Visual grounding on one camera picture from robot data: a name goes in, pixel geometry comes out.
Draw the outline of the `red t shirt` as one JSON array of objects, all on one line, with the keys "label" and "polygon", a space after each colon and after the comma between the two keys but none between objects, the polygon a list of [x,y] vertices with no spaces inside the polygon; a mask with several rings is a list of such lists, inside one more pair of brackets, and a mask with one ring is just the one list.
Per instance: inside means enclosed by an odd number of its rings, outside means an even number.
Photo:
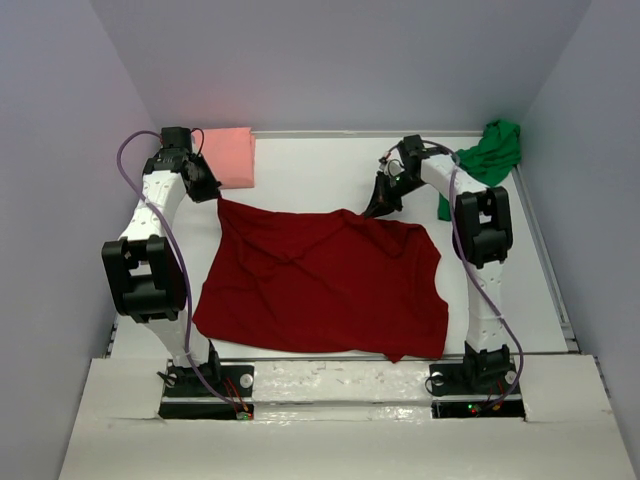
[{"label": "red t shirt", "polygon": [[194,315],[213,339],[294,353],[441,357],[440,253],[418,224],[340,209],[218,203],[221,240]]}]

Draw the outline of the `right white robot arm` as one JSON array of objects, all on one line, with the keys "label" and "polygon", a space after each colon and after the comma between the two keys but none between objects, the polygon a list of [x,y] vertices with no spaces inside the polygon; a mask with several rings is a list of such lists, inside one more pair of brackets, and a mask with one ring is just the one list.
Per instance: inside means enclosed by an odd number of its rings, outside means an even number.
[{"label": "right white robot arm", "polygon": [[508,192],[473,179],[437,148],[424,154],[379,160],[374,190],[364,215],[381,217],[402,209],[402,198],[429,185],[449,202],[452,245],[468,285],[468,328],[459,362],[431,367],[425,387],[435,397],[503,395],[517,372],[508,341],[513,332],[500,307],[503,265],[513,246]]}]

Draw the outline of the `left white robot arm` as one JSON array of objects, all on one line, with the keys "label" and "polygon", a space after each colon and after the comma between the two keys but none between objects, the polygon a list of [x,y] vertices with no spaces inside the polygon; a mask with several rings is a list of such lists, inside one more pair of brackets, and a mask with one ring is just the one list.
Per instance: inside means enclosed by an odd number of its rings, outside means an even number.
[{"label": "left white robot arm", "polygon": [[193,323],[194,300],[186,262],[171,225],[197,181],[211,179],[204,159],[186,148],[160,149],[146,162],[142,184],[129,185],[139,200],[118,239],[101,258],[117,312],[150,330],[172,359],[165,385],[187,385],[201,395],[222,395],[219,357]]}]

